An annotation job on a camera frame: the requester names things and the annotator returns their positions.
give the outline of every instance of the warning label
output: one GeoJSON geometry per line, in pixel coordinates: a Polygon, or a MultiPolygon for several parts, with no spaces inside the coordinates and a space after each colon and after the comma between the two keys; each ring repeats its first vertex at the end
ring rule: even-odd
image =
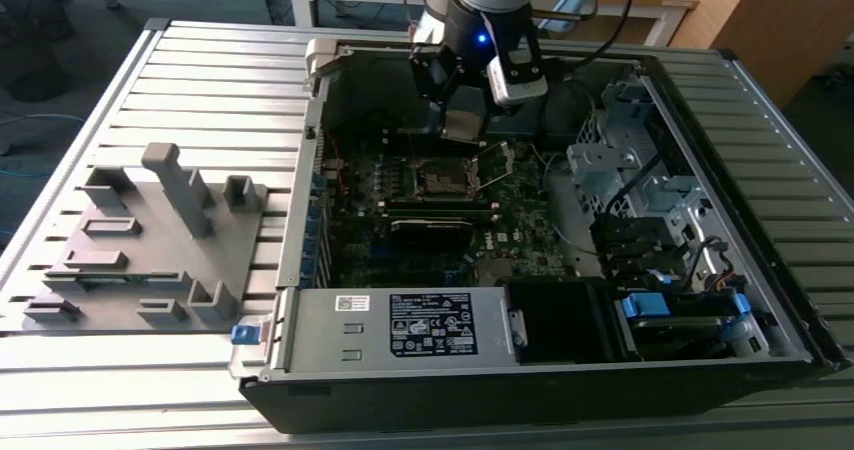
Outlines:
{"type": "Polygon", "coordinates": [[[476,355],[469,293],[390,295],[389,309],[396,357],[476,355]]]}

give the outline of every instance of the barcode sticker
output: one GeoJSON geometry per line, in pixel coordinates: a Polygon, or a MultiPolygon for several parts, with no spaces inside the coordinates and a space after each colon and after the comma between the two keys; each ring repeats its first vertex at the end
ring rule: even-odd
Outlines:
{"type": "Polygon", "coordinates": [[[336,312],[366,312],[370,310],[369,295],[337,295],[334,297],[336,312]]]}

